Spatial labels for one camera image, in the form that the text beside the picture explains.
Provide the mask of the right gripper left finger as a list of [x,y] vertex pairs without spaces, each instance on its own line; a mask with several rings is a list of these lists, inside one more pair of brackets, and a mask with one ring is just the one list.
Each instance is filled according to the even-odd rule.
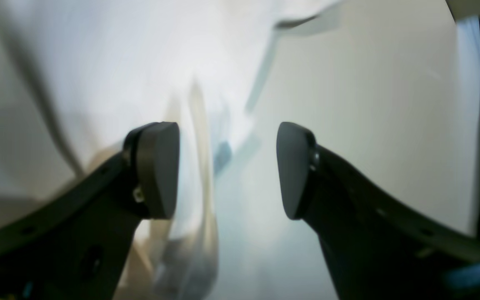
[[0,299],[110,300],[142,220],[175,213],[180,128],[155,122],[76,186],[0,229]]

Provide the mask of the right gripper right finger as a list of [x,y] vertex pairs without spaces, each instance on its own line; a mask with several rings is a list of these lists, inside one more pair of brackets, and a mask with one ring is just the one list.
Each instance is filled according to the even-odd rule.
[[480,300],[480,240],[394,199],[293,122],[279,125],[282,205],[316,233],[341,300]]

